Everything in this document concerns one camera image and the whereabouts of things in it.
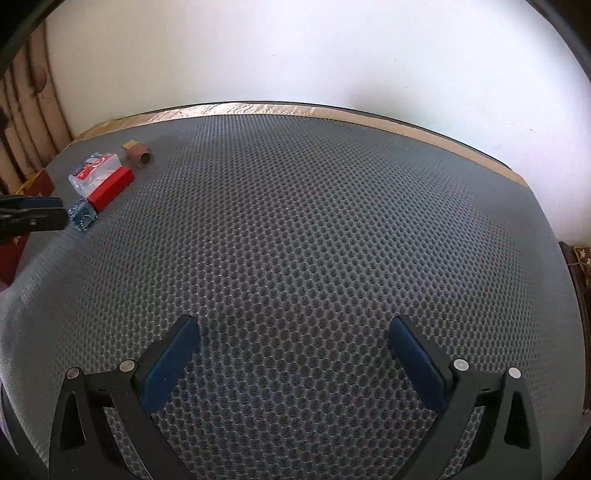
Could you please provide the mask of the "clear plastic box blue label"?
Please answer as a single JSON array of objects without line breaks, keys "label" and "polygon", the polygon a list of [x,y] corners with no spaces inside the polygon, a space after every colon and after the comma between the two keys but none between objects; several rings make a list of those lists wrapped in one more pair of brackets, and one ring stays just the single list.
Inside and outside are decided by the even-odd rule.
[{"label": "clear plastic box blue label", "polygon": [[68,180],[78,195],[87,198],[121,167],[116,153],[95,152],[68,175]]}]

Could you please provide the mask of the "red rectangular block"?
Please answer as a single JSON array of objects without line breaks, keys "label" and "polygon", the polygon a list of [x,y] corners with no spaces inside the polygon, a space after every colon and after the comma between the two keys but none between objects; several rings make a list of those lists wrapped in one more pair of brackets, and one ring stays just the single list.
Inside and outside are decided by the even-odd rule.
[{"label": "red rectangular block", "polygon": [[103,211],[135,179],[130,168],[120,167],[107,177],[87,197],[87,202],[97,212]]}]

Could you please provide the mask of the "gold cap red lipstick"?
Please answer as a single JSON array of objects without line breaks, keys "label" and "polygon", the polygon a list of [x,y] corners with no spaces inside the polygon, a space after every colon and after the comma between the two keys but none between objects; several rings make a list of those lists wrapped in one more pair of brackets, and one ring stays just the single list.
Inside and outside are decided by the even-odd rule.
[{"label": "gold cap red lipstick", "polygon": [[145,168],[153,162],[153,154],[148,147],[136,140],[129,140],[122,145],[127,162],[135,168]]}]

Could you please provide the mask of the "red gold toffee tin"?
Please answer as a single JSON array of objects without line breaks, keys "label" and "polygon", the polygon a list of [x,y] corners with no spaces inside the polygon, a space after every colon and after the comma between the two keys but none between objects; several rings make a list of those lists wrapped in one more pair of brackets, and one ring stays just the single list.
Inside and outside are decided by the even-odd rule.
[{"label": "red gold toffee tin", "polygon": [[17,189],[6,194],[1,183],[1,290],[8,288],[16,276],[29,234],[26,227],[34,226],[34,210],[46,208],[54,185],[45,169],[35,173]]}]

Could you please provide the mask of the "beige patterned curtain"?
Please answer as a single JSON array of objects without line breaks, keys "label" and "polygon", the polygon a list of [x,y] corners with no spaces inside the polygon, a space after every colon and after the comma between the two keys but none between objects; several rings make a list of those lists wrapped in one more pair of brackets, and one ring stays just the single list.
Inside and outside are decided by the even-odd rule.
[{"label": "beige patterned curtain", "polygon": [[45,168],[72,140],[40,24],[1,78],[1,182],[10,192]]}]

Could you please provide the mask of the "dark side furniture at right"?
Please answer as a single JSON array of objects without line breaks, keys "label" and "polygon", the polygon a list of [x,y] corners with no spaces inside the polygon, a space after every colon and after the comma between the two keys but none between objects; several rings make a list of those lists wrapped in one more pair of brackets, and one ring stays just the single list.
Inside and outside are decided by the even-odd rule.
[{"label": "dark side furniture at right", "polygon": [[559,242],[559,246],[575,289],[582,295],[589,295],[590,248],[572,246],[563,241]]}]

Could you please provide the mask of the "grey honeycomb mesh mat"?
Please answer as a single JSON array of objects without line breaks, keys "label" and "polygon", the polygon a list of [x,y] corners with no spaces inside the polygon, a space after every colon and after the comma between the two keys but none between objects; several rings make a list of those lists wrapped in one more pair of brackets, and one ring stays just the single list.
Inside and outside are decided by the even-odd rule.
[{"label": "grey honeycomb mesh mat", "polygon": [[200,348],[155,423],[201,479],[394,476],[435,416],[391,356],[410,317],[452,357],[519,368],[554,477],[582,428],[585,353],[557,238],[532,191],[390,132],[201,117],[69,146],[69,174],[135,140],[155,160],[85,232],[32,235],[1,295],[1,379],[46,457],[67,369],[139,356],[181,315]]}]

